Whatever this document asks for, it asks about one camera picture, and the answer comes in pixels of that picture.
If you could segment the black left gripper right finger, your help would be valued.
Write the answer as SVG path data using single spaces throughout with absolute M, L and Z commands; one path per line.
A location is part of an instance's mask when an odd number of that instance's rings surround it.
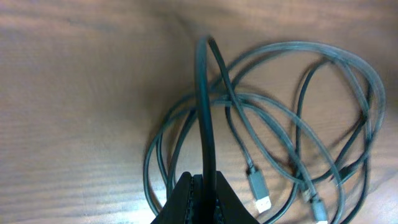
M 216 192 L 226 224 L 258 224 L 259 222 L 245 209 L 224 175 L 216 172 Z

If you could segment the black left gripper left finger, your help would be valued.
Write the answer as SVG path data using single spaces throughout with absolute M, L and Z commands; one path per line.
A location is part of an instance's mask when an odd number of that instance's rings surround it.
M 200 203 L 202 175 L 184 172 L 178 180 L 161 212 L 151 224 L 196 223 Z

